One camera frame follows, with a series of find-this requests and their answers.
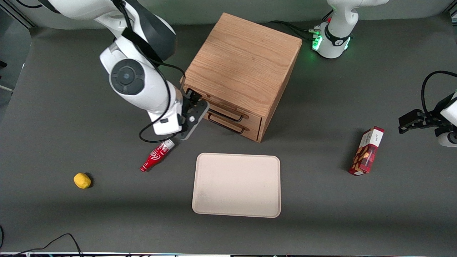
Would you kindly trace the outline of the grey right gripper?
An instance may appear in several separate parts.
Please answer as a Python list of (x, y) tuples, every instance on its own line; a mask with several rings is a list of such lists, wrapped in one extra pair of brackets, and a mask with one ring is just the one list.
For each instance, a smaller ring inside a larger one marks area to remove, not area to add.
[(192, 89), (183, 91), (183, 104), (186, 104), (182, 111), (184, 123), (182, 130), (177, 134), (177, 138), (181, 141), (187, 140), (192, 135), (210, 108), (207, 101), (201, 101), (201, 94)]

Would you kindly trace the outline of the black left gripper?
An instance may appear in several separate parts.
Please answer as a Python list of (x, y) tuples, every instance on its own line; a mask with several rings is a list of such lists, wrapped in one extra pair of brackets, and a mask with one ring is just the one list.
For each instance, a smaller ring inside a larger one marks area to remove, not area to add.
[(445, 127), (445, 119), (441, 112), (412, 110), (399, 118), (399, 125), (404, 125), (399, 126), (399, 134), (404, 134), (410, 130)]

